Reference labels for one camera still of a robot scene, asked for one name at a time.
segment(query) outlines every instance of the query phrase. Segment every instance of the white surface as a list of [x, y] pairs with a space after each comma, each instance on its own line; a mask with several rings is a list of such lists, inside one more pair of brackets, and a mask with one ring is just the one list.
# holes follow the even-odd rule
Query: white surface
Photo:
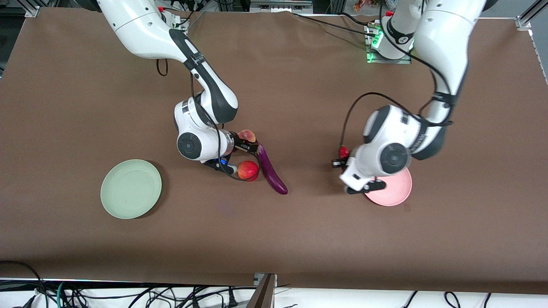
[[[212, 292], [223, 288], [209, 288], [203, 293]], [[138, 294], [145, 290], [139, 289], [92, 289], [82, 293], [90, 296], [118, 296], [126, 294]], [[192, 288], [176, 288], [175, 296], [185, 297]], [[246, 301], [251, 298], [253, 290], [234, 291], [239, 307], [245, 307]], [[343, 289], [295, 289], [277, 288], [274, 308], [285, 308], [297, 304], [296, 308], [401, 308], [407, 302], [411, 291], [389, 290], [343, 290]], [[33, 291], [0, 292], [0, 308], [12, 308], [23, 306], [34, 294]], [[164, 295], [171, 297], [171, 292]], [[456, 292], [462, 308], [482, 308], [486, 293]], [[223, 294], [225, 304], [228, 303], [228, 294]], [[143, 296], [134, 308], [145, 307], [148, 295]], [[89, 299], [90, 308], [127, 308], [133, 298], [123, 299]], [[207, 300], [199, 302], [201, 308], [220, 307], [221, 296], [211, 296]], [[40, 295], [35, 300], [32, 308], [45, 307], [44, 296]], [[151, 308], [168, 308], [163, 301], [154, 301]], [[443, 298], [443, 292], [419, 292], [415, 296], [410, 308], [450, 308]], [[522, 295], [522, 294], [493, 294], [487, 305], [488, 308], [546, 308], [548, 307], [548, 295]]]

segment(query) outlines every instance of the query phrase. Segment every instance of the pink plate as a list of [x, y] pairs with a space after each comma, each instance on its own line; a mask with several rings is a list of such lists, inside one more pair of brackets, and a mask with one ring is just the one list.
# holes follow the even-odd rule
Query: pink plate
[[378, 179], [386, 183], [386, 188], [364, 194], [376, 204], [392, 207], [404, 202], [409, 197], [413, 181], [407, 168], [396, 175], [378, 177]]

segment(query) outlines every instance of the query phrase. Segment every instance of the teal cable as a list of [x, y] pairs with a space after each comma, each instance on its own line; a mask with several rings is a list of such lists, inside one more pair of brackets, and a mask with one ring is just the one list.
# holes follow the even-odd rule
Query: teal cable
[[61, 290], [63, 288], [64, 283], [65, 283], [64, 281], [61, 282], [61, 284], [59, 285], [59, 288], [57, 288], [57, 308], [61, 308]]

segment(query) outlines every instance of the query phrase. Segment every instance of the red apple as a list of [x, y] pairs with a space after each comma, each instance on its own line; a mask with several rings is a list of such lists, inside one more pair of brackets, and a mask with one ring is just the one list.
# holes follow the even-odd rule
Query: red apple
[[249, 142], [257, 141], [255, 134], [249, 129], [244, 129], [243, 131], [239, 132], [238, 137], [240, 137], [240, 139], [247, 140]]
[[252, 161], [243, 161], [238, 165], [238, 176], [240, 179], [247, 179], [253, 176], [247, 181], [254, 181], [259, 177], [259, 166]]

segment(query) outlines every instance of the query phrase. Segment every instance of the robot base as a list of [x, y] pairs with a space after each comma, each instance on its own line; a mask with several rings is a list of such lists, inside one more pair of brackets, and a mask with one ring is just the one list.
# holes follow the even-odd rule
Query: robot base
[[383, 39], [384, 35], [380, 29], [380, 21], [377, 19], [374, 22], [369, 22], [367, 26], [363, 26], [365, 33], [373, 33], [376, 37], [366, 37], [366, 52], [367, 52], [367, 63], [389, 63], [389, 64], [411, 64], [411, 57], [405, 55], [401, 59], [392, 60], [387, 59], [379, 54], [378, 51], [373, 48], [373, 46], [378, 46], [380, 40]]

